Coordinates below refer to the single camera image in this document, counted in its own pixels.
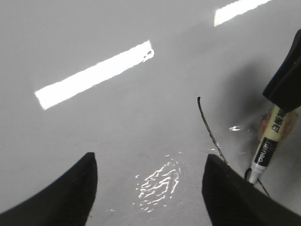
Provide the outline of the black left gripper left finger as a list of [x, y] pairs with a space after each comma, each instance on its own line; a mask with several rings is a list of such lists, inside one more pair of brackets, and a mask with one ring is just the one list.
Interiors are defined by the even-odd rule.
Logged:
[[86, 153], [42, 191], [1, 213], [2, 226], [84, 226], [95, 201], [97, 163]]

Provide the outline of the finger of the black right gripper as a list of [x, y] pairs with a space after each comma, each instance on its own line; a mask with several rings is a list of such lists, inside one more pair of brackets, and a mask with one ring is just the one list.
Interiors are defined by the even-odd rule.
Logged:
[[288, 113], [301, 106], [301, 31], [262, 93], [270, 102]]

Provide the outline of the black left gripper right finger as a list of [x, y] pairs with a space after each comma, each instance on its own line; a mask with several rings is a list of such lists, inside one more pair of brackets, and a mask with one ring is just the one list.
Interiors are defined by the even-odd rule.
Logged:
[[255, 189], [218, 156], [207, 157], [202, 195], [214, 226], [299, 226], [301, 217]]

